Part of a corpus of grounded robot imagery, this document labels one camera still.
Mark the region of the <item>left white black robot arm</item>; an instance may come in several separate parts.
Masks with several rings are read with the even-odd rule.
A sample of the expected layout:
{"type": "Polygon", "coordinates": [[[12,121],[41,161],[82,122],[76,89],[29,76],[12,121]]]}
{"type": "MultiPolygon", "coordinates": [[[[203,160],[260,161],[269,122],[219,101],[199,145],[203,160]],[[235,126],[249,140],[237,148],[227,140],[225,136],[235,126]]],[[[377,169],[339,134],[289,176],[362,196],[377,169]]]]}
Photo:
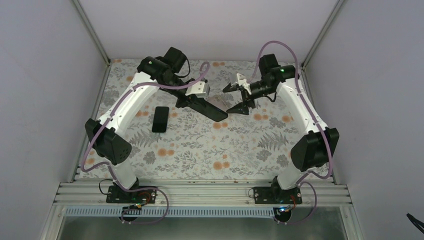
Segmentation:
{"type": "Polygon", "coordinates": [[[208,61],[203,62],[200,76],[184,82],[178,72],[186,62],[187,56],[174,47],[165,56],[144,58],[132,82],[112,107],[99,119],[90,118],[85,123],[89,144],[82,158],[81,171],[88,173],[102,165],[107,166],[113,182],[120,188],[119,196],[128,203],[139,197],[140,188],[138,178],[127,160],[132,146],[124,135],[138,110],[159,90],[187,101],[189,107],[198,105],[201,111],[206,110],[207,101],[193,93],[186,93],[202,82],[211,65],[208,61]]]}

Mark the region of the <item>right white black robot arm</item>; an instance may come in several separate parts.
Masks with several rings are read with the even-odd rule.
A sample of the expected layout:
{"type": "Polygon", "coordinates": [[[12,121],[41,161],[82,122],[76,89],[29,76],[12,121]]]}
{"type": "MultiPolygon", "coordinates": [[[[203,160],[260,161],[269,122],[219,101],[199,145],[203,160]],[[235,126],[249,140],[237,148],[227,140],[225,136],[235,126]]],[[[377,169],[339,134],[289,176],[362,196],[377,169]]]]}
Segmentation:
{"type": "Polygon", "coordinates": [[[329,128],[318,115],[304,88],[299,83],[299,74],[293,65],[279,65],[274,54],[260,57],[258,68],[259,81],[249,83],[247,78],[238,73],[235,81],[229,83],[222,91],[230,93],[239,91],[241,102],[229,108],[229,114],[248,115],[255,108],[255,100],[269,97],[283,99],[302,134],[302,138],[291,148],[291,162],[282,173],[272,181],[271,198],[278,204],[290,197],[290,190],[301,186],[308,175],[327,179],[333,173],[333,155],[340,138],[336,128],[329,128]]]}

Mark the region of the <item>black phone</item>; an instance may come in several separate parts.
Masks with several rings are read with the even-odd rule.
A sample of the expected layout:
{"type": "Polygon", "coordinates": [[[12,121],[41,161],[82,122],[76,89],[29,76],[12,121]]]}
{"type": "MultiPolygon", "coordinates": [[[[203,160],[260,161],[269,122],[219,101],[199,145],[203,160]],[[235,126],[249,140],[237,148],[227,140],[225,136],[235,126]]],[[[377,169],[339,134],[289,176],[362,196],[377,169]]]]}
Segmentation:
{"type": "Polygon", "coordinates": [[[194,99],[189,104],[189,107],[214,122],[221,122],[228,117],[227,112],[206,101],[204,98],[194,99]]]}

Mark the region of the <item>black smartphone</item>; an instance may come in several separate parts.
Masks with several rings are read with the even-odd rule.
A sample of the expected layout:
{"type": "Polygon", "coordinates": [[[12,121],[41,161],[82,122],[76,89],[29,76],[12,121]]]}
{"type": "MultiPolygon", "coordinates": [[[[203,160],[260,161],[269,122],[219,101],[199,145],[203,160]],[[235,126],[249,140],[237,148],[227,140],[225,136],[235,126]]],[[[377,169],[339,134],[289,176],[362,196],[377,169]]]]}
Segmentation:
{"type": "Polygon", "coordinates": [[[152,128],[153,133],[165,133],[168,126],[169,107],[157,106],[154,111],[152,128]]]}

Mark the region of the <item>beige phone case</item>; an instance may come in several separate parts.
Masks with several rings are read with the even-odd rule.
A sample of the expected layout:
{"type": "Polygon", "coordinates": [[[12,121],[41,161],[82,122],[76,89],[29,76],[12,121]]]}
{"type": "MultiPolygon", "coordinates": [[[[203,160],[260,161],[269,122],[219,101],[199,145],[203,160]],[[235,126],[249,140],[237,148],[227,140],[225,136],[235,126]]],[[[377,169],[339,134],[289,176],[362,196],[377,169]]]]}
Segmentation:
{"type": "Polygon", "coordinates": [[[227,106],[227,104],[225,103],[225,101],[222,99],[222,97],[220,96],[220,95],[212,95],[212,96],[209,96],[207,99],[206,99],[206,101],[208,102],[208,103],[211,103],[212,105],[214,105],[215,107],[217,107],[217,108],[219,108],[219,109],[221,109],[221,110],[223,110],[223,111],[226,111],[227,109],[228,109],[228,106],[227,106]]]}

